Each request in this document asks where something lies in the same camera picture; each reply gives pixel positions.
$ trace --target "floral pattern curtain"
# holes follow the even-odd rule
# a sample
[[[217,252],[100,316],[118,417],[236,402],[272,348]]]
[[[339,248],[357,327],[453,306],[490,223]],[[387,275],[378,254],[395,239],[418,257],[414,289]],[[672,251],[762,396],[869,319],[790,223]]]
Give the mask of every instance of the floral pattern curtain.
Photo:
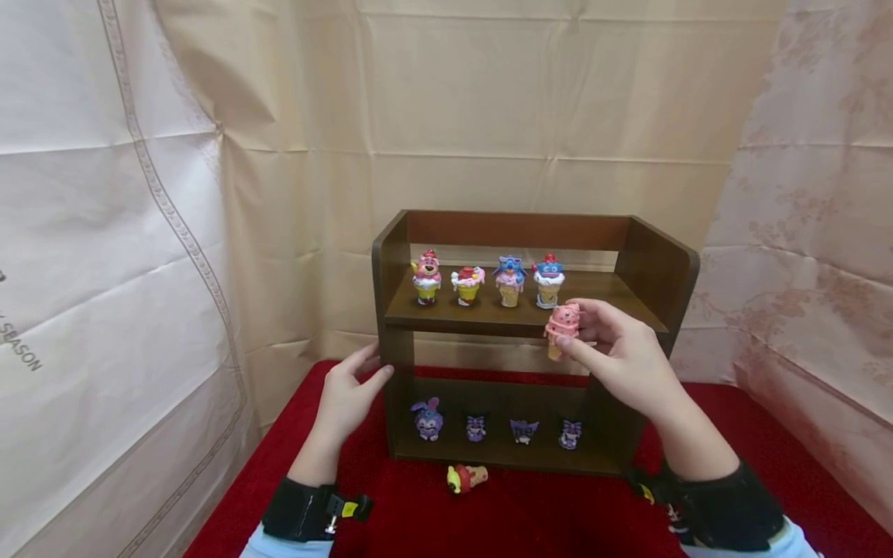
[[[784,16],[673,356],[737,384],[893,532],[893,3]]]

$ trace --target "waffle cone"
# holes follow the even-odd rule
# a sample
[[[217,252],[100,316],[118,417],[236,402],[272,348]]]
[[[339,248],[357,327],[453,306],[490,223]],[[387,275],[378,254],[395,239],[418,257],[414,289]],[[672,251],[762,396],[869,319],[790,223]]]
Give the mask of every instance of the waffle cone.
[[[466,287],[465,285],[457,285],[456,290],[459,291],[459,296],[461,296],[465,300],[474,300],[474,297],[478,294],[480,290],[480,283],[475,285],[474,287]]]
[[[561,285],[539,285],[539,300],[543,305],[557,306]]]
[[[415,290],[418,291],[419,298],[434,298],[435,296],[437,296],[437,293],[438,293],[437,287],[424,288],[424,287],[419,287],[418,285],[416,285]]]
[[[487,482],[489,475],[486,467],[465,467],[471,475],[471,488],[478,486],[482,482]]]
[[[562,353],[561,353],[561,347],[560,347],[560,346],[558,346],[558,345],[553,345],[552,343],[549,343],[549,358],[550,358],[550,359],[552,359],[553,361],[560,361],[560,360],[561,360],[561,354],[562,354]]]
[[[503,297],[503,306],[506,308],[514,308],[518,305],[518,296],[521,293],[515,287],[500,285],[499,294]]]

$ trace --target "left hand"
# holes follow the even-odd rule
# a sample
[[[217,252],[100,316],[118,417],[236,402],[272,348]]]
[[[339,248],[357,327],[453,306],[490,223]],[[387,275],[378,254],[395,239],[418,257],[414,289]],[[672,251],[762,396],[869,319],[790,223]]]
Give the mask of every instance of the left hand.
[[[373,343],[348,356],[326,374],[314,434],[340,446],[356,430],[372,400],[394,374],[393,366],[380,368],[379,345]],[[361,384],[356,377],[379,368]]]

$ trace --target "wooden shelf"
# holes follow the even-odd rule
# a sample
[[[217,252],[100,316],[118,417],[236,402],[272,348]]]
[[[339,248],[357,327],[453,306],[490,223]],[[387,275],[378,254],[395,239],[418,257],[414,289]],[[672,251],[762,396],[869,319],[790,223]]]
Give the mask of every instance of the wooden shelf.
[[[532,278],[525,280],[518,305],[505,308],[500,304],[501,296],[493,282],[492,270],[487,270],[488,281],[480,287],[474,306],[460,306],[458,295],[453,292],[450,283],[450,273],[456,269],[448,266],[440,268],[443,279],[438,300],[431,306],[422,306],[416,302],[413,273],[407,267],[394,300],[385,312],[385,323],[403,329],[437,333],[543,337],[543,328],[551,311],[537,306],[537,284]],[[571,298],[605,300],[644,321],[658,334],[668,332],[657,316],[616,274],[610,271],[567,271],[564,275],[566,279],[558,293],[561,301]]]
[[[398,422],[395,455],[421,459],[529,469],[620,475],[636,450],[644,420],[606,392],[596,394],[600,404],[587,403],[584,387],[535,386],[459,379],[415,378],[413,394],[401,405],[405,417]],[[444,427],[436,442],[419,438],[409,407],[414,401],[440,398]],[[491,408],[493,401],[501,402]],[[489,410],[487,435],[480,442],[465,437],[465,413]],[[583,435],[576,450],[558,445],[559,416],[583,421]],[[529,446],[516,444],[509,420],[540,421]]]
[[[455,268],[441,268],[442,288],[432,306],[416,303],[410,245],[517,246],[553,251],[617,252],[613,272],[567,271],[559,299],[606,300],[654,328],[669,355],[689,305],[698,270],[690,248],[636,217],[402,211],[372,244],[372,280],[381,360],[394,365],[385,387],[391,457],[485,463],[536,471],[623,474],[632,464],[642,417],[596,380],[586,387],[550,387],[461,379],[416,378],[413,333],[542,337],[550,312],[536,306],[532,279],[518,306],[504,308],[492,269],[477,303],[460,306],[450,283]],[[440,398],[444,427],[437,442],[419,438],[412,403]],[[465,438],[465,413],[489,412],[487,436]],[[575,451],[557,442],[559,415],[583,421]],[[509,420],[540,421],[529,446],[514,443]]]

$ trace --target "hand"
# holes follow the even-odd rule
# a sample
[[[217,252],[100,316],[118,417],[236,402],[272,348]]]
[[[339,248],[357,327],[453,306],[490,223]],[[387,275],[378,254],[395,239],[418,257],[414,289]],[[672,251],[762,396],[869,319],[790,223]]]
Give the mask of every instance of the hand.
[[[316,413],[313,434],[340,446],[360,426],[372,400],[391,375],[393,366],[385,366],[361,384],[356,377],[380,367],[377,343],[348,356],[326,374],[320,409]]]
[[[654,422],[689,400],[645,323],[600,300],[574,298],[567,304],[580,305],[580,338],[560,336],[556,343],[615,397]]]

